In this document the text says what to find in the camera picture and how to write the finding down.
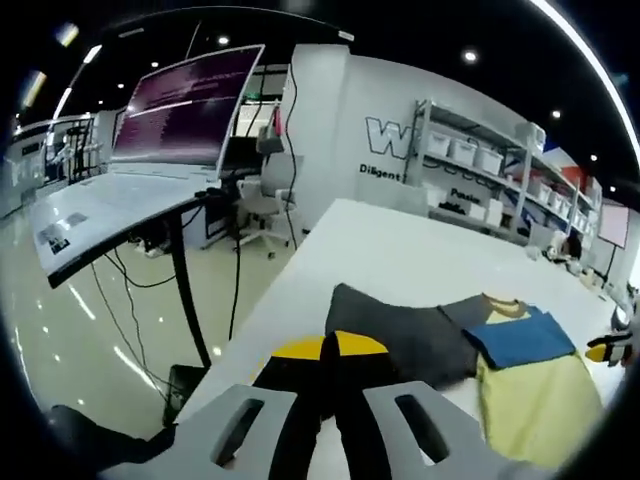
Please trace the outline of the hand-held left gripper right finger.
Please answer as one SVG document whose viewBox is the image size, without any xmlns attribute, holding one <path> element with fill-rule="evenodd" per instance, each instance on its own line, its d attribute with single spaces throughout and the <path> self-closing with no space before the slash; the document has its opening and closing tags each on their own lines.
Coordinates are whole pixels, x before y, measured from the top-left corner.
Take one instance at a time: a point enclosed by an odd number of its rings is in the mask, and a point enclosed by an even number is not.
<svg viewBox="0 0 640 480">
<path fill-rule="evenodd" d="M 352 478 L 503 478 L 478 422 L 426 383 L 403 381 L 379 342 L 328 334 L 327 374 Z"/>
</svg>

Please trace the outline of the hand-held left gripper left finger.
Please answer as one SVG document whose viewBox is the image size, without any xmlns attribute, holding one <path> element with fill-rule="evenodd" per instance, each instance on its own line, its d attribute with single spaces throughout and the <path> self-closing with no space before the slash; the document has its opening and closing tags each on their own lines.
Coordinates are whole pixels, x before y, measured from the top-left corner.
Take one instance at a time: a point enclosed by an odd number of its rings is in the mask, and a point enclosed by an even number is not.
<svg viewBox="0 0 640 480">
<path fill-rule="evenodd" d="M 321 336 L 276 349 L 250 385 L 220 393 L 173 429 L 166 449 L 106 479 L 303 479 L 320 425 Z"/>
</svg>

